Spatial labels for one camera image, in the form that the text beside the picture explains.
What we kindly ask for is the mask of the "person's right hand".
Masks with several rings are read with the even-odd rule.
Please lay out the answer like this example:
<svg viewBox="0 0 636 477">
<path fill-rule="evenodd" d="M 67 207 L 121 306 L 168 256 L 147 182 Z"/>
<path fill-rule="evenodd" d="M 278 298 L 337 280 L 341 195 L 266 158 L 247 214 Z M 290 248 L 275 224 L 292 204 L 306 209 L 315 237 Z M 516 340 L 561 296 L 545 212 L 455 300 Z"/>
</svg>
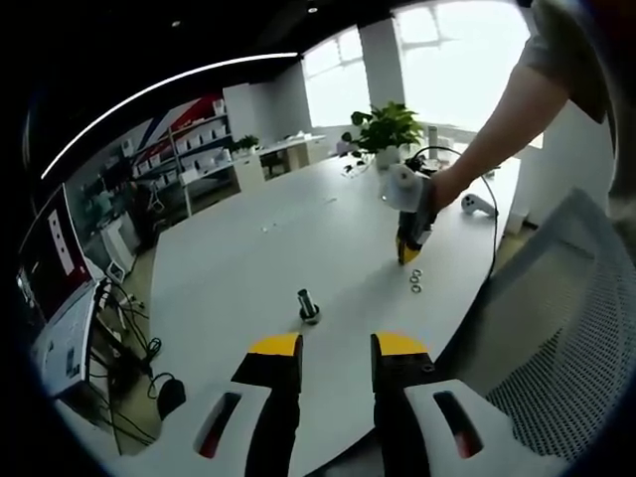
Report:
<svg viewBox="0 0 636 477">
<path fill-rule="evenodd" d="M 477 178 L 477 174 L 460 164 L 454 164 L 433 174 L 431 183 L 434 210 L 438 213 L 448 207 Z"/>
</svg>

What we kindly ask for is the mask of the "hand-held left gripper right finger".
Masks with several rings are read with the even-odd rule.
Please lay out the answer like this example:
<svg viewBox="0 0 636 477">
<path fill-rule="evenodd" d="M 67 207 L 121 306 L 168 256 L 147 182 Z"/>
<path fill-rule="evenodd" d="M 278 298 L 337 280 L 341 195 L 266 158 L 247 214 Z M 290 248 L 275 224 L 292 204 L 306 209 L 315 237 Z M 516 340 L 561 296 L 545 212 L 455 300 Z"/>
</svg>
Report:
<svg viewBox="0 0 636 477">
<path fill-rule="evenodd" d="M 510 419 L 405 335 L 371 335 L 374 423 L 387 476 L 514 476 L 522 448 Z"/>
</svg>

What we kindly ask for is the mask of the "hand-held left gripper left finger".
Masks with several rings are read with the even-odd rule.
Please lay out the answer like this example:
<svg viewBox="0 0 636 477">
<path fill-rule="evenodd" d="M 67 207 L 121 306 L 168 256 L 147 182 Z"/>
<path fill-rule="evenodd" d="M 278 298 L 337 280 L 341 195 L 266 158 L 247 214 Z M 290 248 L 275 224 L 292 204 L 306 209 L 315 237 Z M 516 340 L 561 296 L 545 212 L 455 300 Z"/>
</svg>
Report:
<svg viewBox="0 0 636 477">
<path fill-rule="evenodd" d="M 231 476 L 286 476 L 299 425 L 303 337 L 286 333 L 249 347 L 195 439 L 199 456 Z"/>
</svg>

